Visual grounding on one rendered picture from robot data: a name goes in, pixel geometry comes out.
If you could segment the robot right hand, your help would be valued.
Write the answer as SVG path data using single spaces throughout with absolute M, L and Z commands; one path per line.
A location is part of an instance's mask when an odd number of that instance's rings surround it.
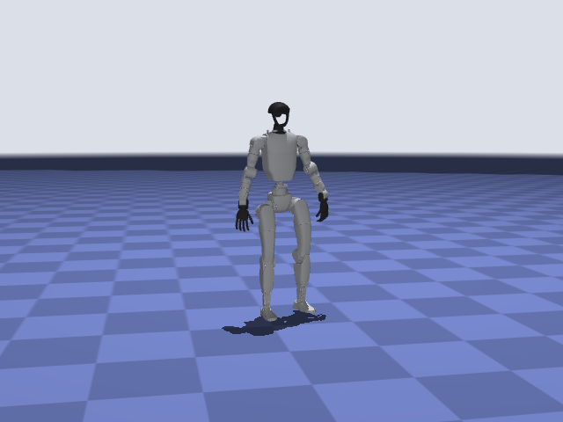
M 251 218 L 251 216 L 249 215 L 249 211 L 247 210 L 248 208 L 248 199 L 246 199 L 246 205 L 240 205 L 239 206 L 239 201 L 238 201 L 238 213 L 237 213 L 237 220 L 236 220 L 236 229 L 238 229 L 238 219 L 239 219 L 239 230 L 241 231 L 241 221 L 242 221 L 242 226 L 243 226 L 243 231 L 245 231 L 245 225 L 247 230 L 249 230 L 248 227 L 248 217 L 251 221 L 251 224 L 253 224 L 253 220 Z

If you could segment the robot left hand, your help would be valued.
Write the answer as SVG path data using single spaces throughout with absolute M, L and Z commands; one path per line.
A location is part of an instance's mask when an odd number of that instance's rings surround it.
M 316 217 L 318 217 L 321 213 L 321 216 L 319 220 L 317 220 L 317 222 L 322 222 L 328 216 L 328 204 L 327 204 L 328 198 L 324 199 L 324 195 L 322 193 L 319 193 L 318 201 L 320 201 L 320 209 L 316 214 Z

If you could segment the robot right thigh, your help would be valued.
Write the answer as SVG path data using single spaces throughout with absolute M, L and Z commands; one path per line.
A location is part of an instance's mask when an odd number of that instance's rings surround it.
M 255 210 L 256 217 L 260 219 L 259 233 L 264 264 L 272 262 L 275 267 L 274 240 L 275 240 L 275 216 L 272 201 L 260 204 Z

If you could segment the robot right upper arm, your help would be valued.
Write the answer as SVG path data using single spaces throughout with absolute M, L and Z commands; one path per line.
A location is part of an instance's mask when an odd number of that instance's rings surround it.
M 258 161 L 260 150 L 264 148 L 266 145 L 267 137 L 265 135 L 254 136 L 250 140 L 250 148 L 247 157 L 247 178 L 255 178 L 257 169 L 255 169 L 255 165 Z

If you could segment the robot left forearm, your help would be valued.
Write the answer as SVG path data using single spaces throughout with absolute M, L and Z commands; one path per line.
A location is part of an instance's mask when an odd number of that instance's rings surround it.
M 320 175 L 318 173 L 318 170 L 313 172 L 313 174 L 310 175 L 310 180 L 312 182 L 312 184 L 315 187 L 316 192 L 322 193 L 324 195 L 324 199 L 326 199 L 328 197 L 328 192 L 325 189 L 325 185 L 323 184 Z

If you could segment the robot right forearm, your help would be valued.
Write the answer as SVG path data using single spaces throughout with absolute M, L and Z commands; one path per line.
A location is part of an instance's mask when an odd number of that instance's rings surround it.
M 240 186 L 240 191 L 238 193 L 238 197 L 239 197 L 239 206 L 240 205 L 246 205 L 246 199 L 248 199 L 249 196 L 249 191 L 250 191 L 250 187 L 252 184 L 252 181 L 249 178 L 245 178 L 247 172 L 247 166 L 244 169 L 243 172 L 243 176 L 241 179 L 241 186 Z

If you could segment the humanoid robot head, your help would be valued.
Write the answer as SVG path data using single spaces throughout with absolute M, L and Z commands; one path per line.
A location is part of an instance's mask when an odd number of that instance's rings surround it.
M 289 121 L 289 107 L 282 103 L 282 102 L 275 102 L 268 108 L 268 113 L 271 113 L 274 119 L 274 129 L 277 132 L 272 132 L 276 134 L 286 134 L 286 132 L 282 131 L 283 127 L 285 127 Z M 282 114 L 286 114 L 286 121 L 283 124 L 279 124 L 275 117 L 281 117 Z

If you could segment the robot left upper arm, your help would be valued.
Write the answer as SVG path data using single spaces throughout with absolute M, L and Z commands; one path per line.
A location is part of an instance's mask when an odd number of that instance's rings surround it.
M 311 161 L 311 153 L 308 147 L 308 141 L 306 137 L 302 135 L 296 135 L 297 138 L 297 148 L 299 156 L 303 162 L 304 173 L 311 175 L 313 172 L 317 171 L 317 166 Z

